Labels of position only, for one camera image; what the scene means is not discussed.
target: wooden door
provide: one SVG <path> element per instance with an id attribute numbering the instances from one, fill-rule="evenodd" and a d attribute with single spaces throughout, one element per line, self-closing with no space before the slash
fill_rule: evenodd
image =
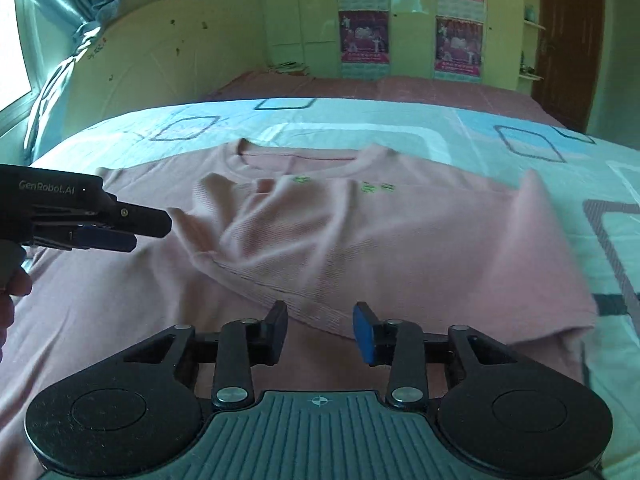
<path id="1" fill-rule="evenodd" d="M 532 97 L 564 126 L 587 127 L 600 67 L 604 0 L 541 0 L 538 74 Z"/>

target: metal screw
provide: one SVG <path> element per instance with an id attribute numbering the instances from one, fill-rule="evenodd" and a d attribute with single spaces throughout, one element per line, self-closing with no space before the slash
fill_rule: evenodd
<path id="1" fill-rule="evenodd" d="M 391 396 L 398 402 L 416 402 L 422 398 L 422 392 L 418 388 L 411 386 L 403 386 L 402 388 L 396 388 L 391 393 Z"/>
<path id="2" fill-rule="evenodd" d="M 218 390 L 216 397 L 220 402 L 240 402 L 241 400 L 245 400 L 248 395 L 244 388 L 230 386 Z"/>

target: human hand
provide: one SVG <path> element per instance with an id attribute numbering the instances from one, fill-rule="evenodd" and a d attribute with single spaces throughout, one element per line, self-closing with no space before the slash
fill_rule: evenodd
<path id="1" fill-rule="evenodd" d="M 11 296 L 26 296 L 31 292 L 32 286 L 30 276 L 20 268 L 11 277 L 5 290 L 0 290 L 0 361 L 2 345 L 6 342 L 6 329 L 14 322 L 14 302 Z"/>

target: corner shelf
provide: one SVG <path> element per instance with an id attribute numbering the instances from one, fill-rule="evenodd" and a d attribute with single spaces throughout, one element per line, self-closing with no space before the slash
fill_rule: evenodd
<path id="1" fill-rule="evenodd" d="M 531 27 L 539 28 L 540 30 L 546 30 L 546 28 L 545 28 L 545 27 L 543 27 L 542 25 L 539 25 L 539 24 L 537 24 L 537 23 L 530 22 L 529 20 L 524 20 L 524 24 L 525 24 L 525 25 L 529 25 L 529 26 L 531 26 Z"/>
<path id="2" fill-rule="evenodd" d="M 544 79 L 543 77 L 535 74 L 518 74 L 518 77 L 529 81 L 542 81 Z"/>

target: curtain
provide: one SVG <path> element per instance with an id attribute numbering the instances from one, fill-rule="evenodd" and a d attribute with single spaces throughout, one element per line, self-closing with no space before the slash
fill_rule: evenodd
<path id="1" fill-rule="evenodd" d="M 29 116 L 24 161 L 30 164 L 62 140 L 68 82 L 78 55 L 118 12 L 120 0 L 33 0 L 45 18 L 72 38 L 72 51 L 44 84 Z"/>

